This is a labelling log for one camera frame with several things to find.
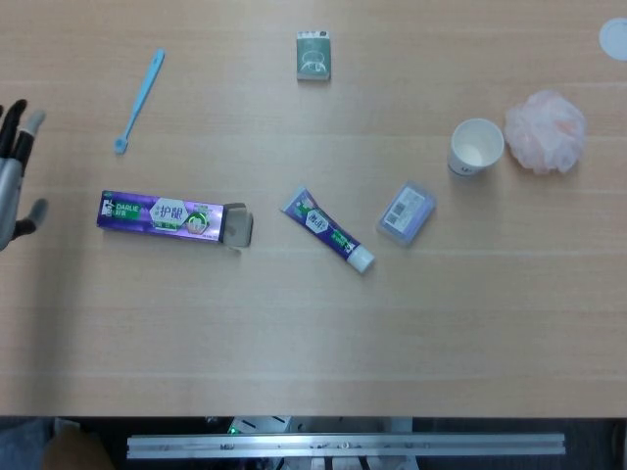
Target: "soap bar package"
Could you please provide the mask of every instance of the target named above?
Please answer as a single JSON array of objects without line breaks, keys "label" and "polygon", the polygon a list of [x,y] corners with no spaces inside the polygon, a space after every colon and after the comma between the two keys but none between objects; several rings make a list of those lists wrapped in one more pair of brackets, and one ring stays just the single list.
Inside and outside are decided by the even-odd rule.
[{"label": "soap bar package", "polygon": [[103,229],[247,247],[253,216],[240,203],[217,205],[103,191],[97,224]]},{"label": "soap bar package", "polygon": [[328,31],[300,31],[296,35],[296,76],[299,80],[328,80],[331,39]]}]

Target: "white round object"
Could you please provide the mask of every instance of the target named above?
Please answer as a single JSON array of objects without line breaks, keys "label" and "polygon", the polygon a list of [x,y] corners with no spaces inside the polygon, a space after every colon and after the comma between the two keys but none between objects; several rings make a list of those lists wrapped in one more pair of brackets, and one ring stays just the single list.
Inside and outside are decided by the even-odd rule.
[{"label": "white round object", "polygon": [[505,144],[501,129],[490,120],[465,120],[451,137],[449,168],[460,176],[476,174],[501,158]]},{"label": "white round object", "polygon": [[599,32],[601,48],[612,59],[627,61],[627,18],[614,18]]},{"label": "white round object", "polygon": [[353,250],[347,261],[353,268],[363,274],[374,261],[374,255],[363,245],[359,245]]}]

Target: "soap box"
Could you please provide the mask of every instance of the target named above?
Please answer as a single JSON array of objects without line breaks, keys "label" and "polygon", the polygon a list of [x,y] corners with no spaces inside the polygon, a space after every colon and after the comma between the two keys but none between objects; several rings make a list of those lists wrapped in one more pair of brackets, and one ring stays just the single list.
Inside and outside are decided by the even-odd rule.
[{"label": "soap box", "polygon": [[413,181],[408,181],[381,215],[377,230],[406,247],[435,206],[436,199],[431,193]]},{"label": "soap box", "polygon": [[239,203],[216,205],[103,191],[97,224],[103,229],[247,247],[253,217]]},{"label": "soap box", "polygon": [[328,80],[331,76],[331,40],[328,31],[296,34],[296,77],[299,80]]}]

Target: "toothbrush handle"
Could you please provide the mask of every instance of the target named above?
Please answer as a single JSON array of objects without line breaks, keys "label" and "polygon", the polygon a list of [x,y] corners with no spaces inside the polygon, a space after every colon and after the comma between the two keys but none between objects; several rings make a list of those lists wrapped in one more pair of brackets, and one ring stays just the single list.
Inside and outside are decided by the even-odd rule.
[{"label": "toothbrush handle", "polygon": [[146,71],[146,76],[144,77],[144,81],[141,84],[141,88],[137,93],[137,98],[135,98],[135,103],[133,104],[133,110],[130,115],[130,120],[128,121],[128,125],[126,126],[126,130],[124,134],[128,137],[130,133],[130,129],[132,129],[135,124],[135,120],[137,119],[137,115],[141,111],[142,106],[144,106],[144,102],[150,93],[150,89],[155,82],[155,78],[157,78],[157,74],[159,73],[159,69],[161,68],[161,64],[164,62],[164,58],[166,57],[166,51],[164,49],[157,49],[155,55],[150,61],[150,66],[148,66],[148,71]]}]

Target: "robotic hand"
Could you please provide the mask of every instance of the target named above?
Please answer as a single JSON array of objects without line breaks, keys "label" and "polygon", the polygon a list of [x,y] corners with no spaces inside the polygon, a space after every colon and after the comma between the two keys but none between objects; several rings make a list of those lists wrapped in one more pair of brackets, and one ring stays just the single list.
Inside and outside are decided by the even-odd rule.
[{"label": "robotic hand", "polygon": [[28,157],[37,129],[46,118],[43,111],[35,111],[20,128],[14,145],[20,117],[25,109],[26,100],[16,102],[7,112],[0,128],[0,251],[16,238],[34,232],[48,210],[48,202],[39,199],[33,204],[28,217],[16,220]]}]

